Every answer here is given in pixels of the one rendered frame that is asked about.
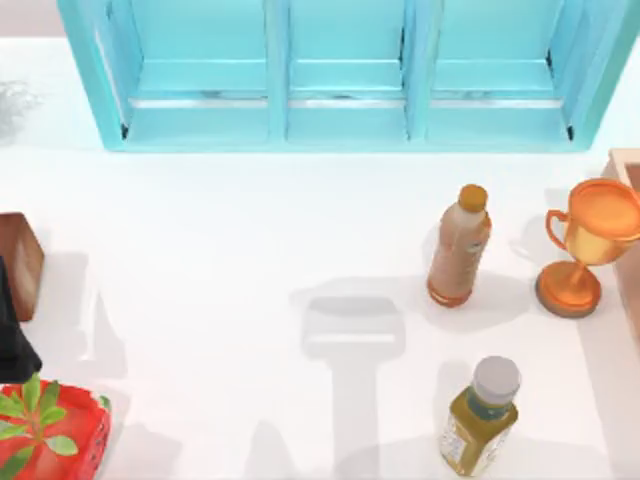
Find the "green plant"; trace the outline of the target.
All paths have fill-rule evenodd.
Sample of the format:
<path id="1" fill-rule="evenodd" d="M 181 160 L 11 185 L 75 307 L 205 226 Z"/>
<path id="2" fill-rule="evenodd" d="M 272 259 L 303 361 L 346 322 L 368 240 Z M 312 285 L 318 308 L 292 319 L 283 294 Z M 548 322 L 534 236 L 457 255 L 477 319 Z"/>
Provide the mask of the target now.
<path id="1" fill-rule="evenodd" d="M 60 384 L 42 386 L 38 373 L 19 386 L 18 393 L 0 392 L 0 442 L 24 439 L 26 444 L 0 463 L 0 480 L 15 480 L 30 462 L 36 449 L 45 446 L 57 457 L 79 453 L 76 442 L 67 435 L 52 435 L 47 428 L 63 420 L 67 411 L 58 405 Z"/>

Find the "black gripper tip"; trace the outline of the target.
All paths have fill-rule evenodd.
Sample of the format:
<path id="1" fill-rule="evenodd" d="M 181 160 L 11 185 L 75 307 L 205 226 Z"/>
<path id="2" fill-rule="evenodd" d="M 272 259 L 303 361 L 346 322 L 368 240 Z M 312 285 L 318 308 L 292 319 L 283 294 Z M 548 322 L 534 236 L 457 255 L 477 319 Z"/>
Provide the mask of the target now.
<path id="1" fill-rule="evenodd" d="M 6 265 L 0 256 L 0 384 L 23 384 L 42 366 L 19 325 Z"/>

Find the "orange trophy cup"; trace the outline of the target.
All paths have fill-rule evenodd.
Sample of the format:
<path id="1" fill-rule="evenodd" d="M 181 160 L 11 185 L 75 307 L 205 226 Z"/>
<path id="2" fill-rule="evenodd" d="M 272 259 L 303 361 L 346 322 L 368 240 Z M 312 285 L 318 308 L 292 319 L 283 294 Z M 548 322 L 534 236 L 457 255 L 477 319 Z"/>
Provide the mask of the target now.
<path id="1" fill-rule="evenodd" d="M 541 270 L 537 298 L 559 317 L 586 317 L 602 294 L 591 269 L 615 262 L 640 239 L 640 194 L 618 180 L 585 180 L 570 191 L 567 211 L 547 212 L 545 228 L 552 243 L 570 258 Z"/>

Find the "olive bottle with grey cap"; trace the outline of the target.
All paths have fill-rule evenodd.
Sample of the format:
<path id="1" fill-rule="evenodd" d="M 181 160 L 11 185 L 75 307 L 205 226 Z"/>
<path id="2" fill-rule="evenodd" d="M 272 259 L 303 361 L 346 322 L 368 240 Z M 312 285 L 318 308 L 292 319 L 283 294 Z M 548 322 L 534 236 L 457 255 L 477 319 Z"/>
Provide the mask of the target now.
<path id="1" fill-rule="evenodd" d="M 518 420 L 514 399 L 521 386 L 515 362 L 488 356 L 475 367 L 469 385 L 450 403 L 439 439 L 440 454 L 458 475 L 480 475 Z"/>

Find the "red plant pot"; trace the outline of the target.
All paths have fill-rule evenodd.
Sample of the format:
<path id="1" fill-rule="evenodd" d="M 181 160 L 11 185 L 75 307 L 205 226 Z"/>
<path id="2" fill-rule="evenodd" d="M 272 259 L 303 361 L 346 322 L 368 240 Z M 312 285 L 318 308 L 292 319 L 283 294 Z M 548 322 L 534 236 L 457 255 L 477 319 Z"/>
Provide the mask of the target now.
<path id="1" fill-rule="evenodd" d="M 72 457 L 57 457 L 45 446 L 38 447 L 15 480 L 94 480 L 101 465 L 111 429 L 109 398 L 76 386 L 59 384 L 58 405 L 67 411 L 67 415 L 48 427 L 47 433 L 69 436 L 76 442 L 79 453 Z M 0 392 L 10 396 L 19 392 L 19 386 L 7 384 Z M 25 444 L 24 439 L 0 442 L 0 463 Z"/>

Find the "beige bottle with orange cap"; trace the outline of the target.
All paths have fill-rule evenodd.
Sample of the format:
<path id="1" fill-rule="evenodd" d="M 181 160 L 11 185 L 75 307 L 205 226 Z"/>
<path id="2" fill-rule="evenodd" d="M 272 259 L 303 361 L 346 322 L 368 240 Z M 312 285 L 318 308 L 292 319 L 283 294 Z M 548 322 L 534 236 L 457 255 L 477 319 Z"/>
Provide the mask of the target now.
<path id="1" fill-rule="evenodd" d="M 441 216 L 426 287 L 430 297 L 444 307 L 464 304 L 473 292 L 492 230 L 487 201 L 483 187 L 467 184 Z"/>

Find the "light blue rack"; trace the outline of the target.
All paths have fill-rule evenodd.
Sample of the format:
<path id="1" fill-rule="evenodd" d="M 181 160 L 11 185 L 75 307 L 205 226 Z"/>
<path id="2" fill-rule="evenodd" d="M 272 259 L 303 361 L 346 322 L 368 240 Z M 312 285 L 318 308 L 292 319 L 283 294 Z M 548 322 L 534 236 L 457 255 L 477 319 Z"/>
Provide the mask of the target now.
<path id="1" fill-rule="evenodd" d="M 640 0 L 57 0 L 105 148 L 588 149 Z"/>

